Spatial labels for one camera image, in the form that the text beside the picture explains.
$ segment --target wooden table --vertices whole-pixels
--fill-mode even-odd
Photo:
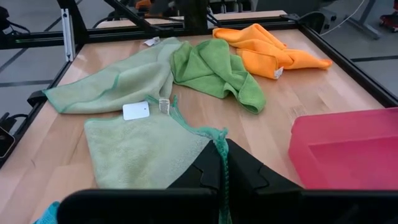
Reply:
[[[255,17],[283,12],[256,12]],[[254,14],[227,14],[241,17]],[[128,25],[106,22],[103,27]],[[327,56],[298,30],[272,31],[292,49]],[[197,44],[211,36],[182,37]],[[140,50],[143,40],[85,45],[59,85],[75,82]],[[234,97],[217,99],[174,85],[180,110],[194,126],[227,127],[228,138],[265,165],[300,184],[287,155],[290,129],[298,116],[368,110],[382,106],[339,66],[329,70],[286,70],[277,81],[254,76],[267,99],[261,114],[251,114]],[[83,122],[91,117],[114,116],[58,114],[46,103],[0,169],[0,223],[32,223],[54,200],[80,189],[96,187]]]

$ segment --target orange towel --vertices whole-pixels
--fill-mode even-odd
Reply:
[[[259,24],[243,30],[216,28],[213,37],[226,40],[236,47],[247,71],[267,78],[278,79],[283,69],[330,67],[332,61],[317,59],[303,50],[287,49]]]

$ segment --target gray floor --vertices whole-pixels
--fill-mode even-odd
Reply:
[[[338,20],[332,27],[339,24],[346,14],[351,14],[362,0],[340,0],[327,9],[337,13]],[[111,12],[104,1],[76,0],[87,27]],[[349,58],[378,57],[398,55],[398,34],[392,34],[378,27],[379,17],[390,14],[393,0],[377,0],[367,22],[380,30],[383,37],[372,40],[366,34],[345,23],[323,37]],[[354,15],[359,18],[368,0]],[[9,10],[12,22],[28,27],[33,32],[61,30],[57,22],[60,9],[55,0],[1,0],[1,6]],[[0,51],[0,116],[5,112],[12,114],[28,113],[30,106],[26,99],[36,90],[42,90],[55,77],[64,64],[63,47],[44,47],[34,49],[12,49]],[[358,65],[379,83],[398,95],[398,60],[361,62]]]

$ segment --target metal frame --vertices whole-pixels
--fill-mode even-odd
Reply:
[[[141,27],[113,27],[105,29],[86,29],[83,19],[81,18],[80,12],[77,9],[74,0],[58,0],[62,9],[68,9],[70,15],[73,18],[73,31],[75,33],[74,40],[76,43],[76,53],[78,54],[80,49],[85,44],[99,43],[99,42],[115,42],[124,40],[138,40],[138,39],[149,39],[156,36],[159,37],[170,37],[170,36],[190,36],[190,35],[208,35],[212,33],[211,29],[208,30],[192,30],[185,29],[183,23],[171,23],[162,24],[157,27],[163,29],[146,29]],[[357,67],[353,61],[346,58],[344,55],[339,53],[330,44],[328,44],[323,38],[315,32],[312,28],[299,22],[289,21],[283,17],[262,17],[262,18],[250,18],[250,19],[230,19],[221,22],[223,27],[231,29],[244,29],[253,23],[262,25],[267,30],[286,30],[286,29],[298,29],[303,33],[310,41],[312,41],[320,50],[327,54],[337,65],[339,65],[350,77],[358,82],[367,92],[369,92],[378,102],[385,107],[398,106],[398,98],[394,96],[390,91],[385,89],[380,83],[375,81],[368,74],[363,72]],[[33,33],[30,36],[24,36],[17,39],[9,45],[0,44],[0,49],[14,49],[14,48],[26,48],[26,47],[48,47],[54,45],[63,45],[62,32],[46,32],[46,33]],[[59,71],[49,88],[57,86],[59,81],[72,64],[68,61],[62,69]],[[43,107],[46,99],[37,101],[35,105],[32,105],[33,109],[29,113],[26,120],[22,123],[19,129],[16,131],[16,143],[13,145],[13,150],[16,144],[21,140],[21,137],[27,131],[34,118],[37,116],[41,108]]]

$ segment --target pink container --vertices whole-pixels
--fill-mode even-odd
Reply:
[[[398,189],[398,108],[299,117],[289,156],[306,189]]]

